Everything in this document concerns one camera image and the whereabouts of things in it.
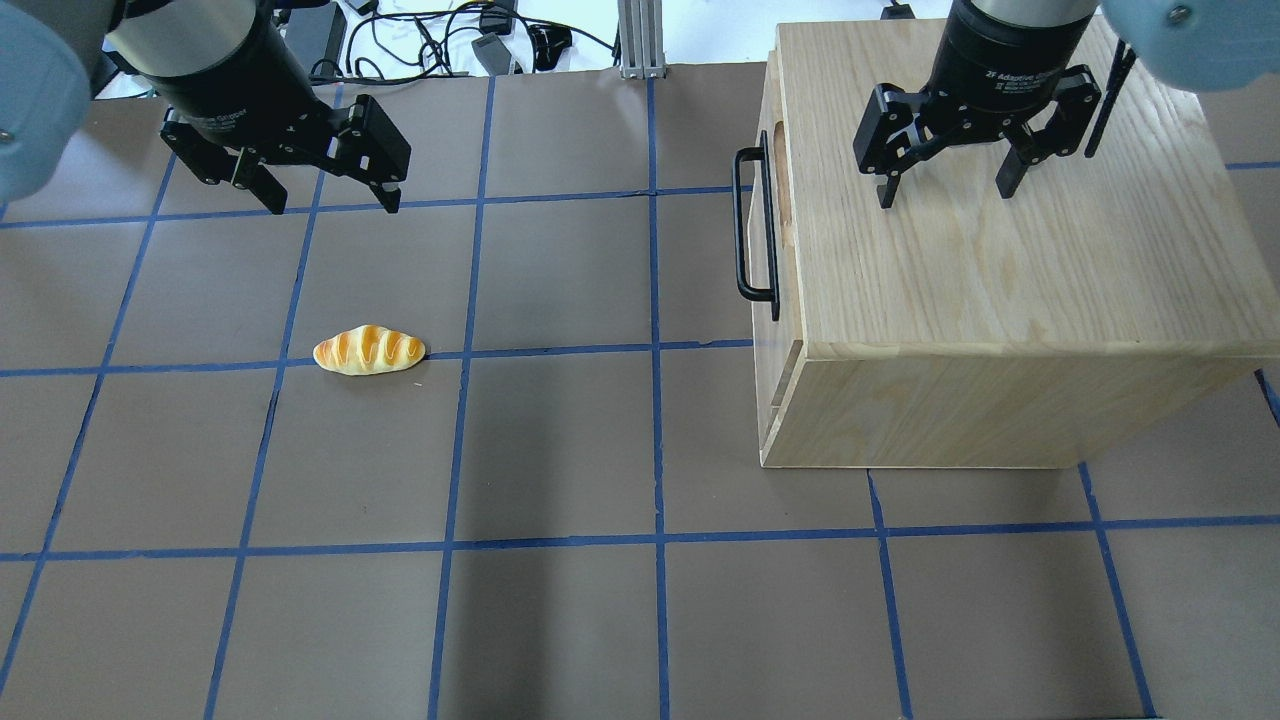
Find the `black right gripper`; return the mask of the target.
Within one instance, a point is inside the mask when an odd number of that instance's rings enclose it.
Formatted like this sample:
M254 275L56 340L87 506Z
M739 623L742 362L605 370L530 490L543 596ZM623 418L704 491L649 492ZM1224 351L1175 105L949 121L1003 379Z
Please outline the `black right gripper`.
M954 127L1011 127L995 179L1002 199L1033 165L1074 154L1101 91L1089 67L1069 61L1096 9L1094 1L954 1L928 81L916 92L877 85L854 136L858 169L884 177L879 206L892 208L906 170L941 152L946 135L936 132ZM1021 124L1050 104L1042 129Z

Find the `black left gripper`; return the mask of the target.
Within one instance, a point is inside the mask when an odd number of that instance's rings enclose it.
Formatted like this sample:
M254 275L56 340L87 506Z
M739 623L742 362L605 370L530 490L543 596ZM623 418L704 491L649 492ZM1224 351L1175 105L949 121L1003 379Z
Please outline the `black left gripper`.
M408 140L369 94L321 102L257 1L119 1L114 20L108 40L170 102L160 137L198 181L280 215L288 192L266 164L310 164L399 211Z

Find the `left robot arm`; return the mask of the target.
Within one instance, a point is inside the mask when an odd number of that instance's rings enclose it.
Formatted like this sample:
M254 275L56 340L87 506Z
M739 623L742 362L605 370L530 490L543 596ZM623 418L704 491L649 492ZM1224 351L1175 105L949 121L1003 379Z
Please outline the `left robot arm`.
M51 178L92 100L110 44L169 101L160 136L205 184L228 183L274 214L273 167L315 167L365 184L397 213L407 138L366 94L317 97L261 1L5 1L1 5L1 196Z

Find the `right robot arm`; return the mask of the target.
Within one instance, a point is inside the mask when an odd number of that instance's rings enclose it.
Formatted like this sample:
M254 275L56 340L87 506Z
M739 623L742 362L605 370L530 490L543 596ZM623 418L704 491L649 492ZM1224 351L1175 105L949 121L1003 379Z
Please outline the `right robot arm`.
M1135 64L1190 92L1279 68L1275 1L955 1L928 81L877 85L852 151L891 208L902 176L945 149L1005 141L995 183L1015 195L1046 158L1093 156Z

